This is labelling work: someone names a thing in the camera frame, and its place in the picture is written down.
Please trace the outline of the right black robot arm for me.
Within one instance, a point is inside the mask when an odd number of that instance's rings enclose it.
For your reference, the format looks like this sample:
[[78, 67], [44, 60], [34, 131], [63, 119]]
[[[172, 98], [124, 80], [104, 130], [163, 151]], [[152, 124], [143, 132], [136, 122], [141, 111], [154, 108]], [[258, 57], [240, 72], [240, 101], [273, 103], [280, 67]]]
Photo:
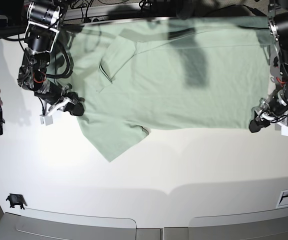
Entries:
[[[32, 0], [27, 8], [28, 24], [23, 43], [23, 60], [18, 74], [18, 85], [32, 91], [42, 103], [42, 116], [48, 117], [54, 111], [68, 112], [72, 116], [82, 116], [82, 99], [73, 92], [70, 84], [55, 83], [72, 74], [71, 60], [64, 45], [58, 41], [63, 19], [71, 1]], [[62, 53], [66, 67], [61, 74], [49, 74], [50, 54], [55, 47]]]

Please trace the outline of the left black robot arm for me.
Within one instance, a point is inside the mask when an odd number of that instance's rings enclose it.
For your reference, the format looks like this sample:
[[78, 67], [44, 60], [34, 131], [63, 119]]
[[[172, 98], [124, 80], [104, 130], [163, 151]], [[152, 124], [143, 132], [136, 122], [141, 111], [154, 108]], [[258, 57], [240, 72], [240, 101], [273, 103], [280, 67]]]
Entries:
[[279, 70], [280, 75], [275, 77], [275, 90], [267, 99], [261, 99], [254, 109], [249, 130], [257, 133], [271, 124], [277, 124], [282, 135], [288, 136], [288, 0], [272, 0], [268, 9], [269, 30], [277, 53], [273, 67]]

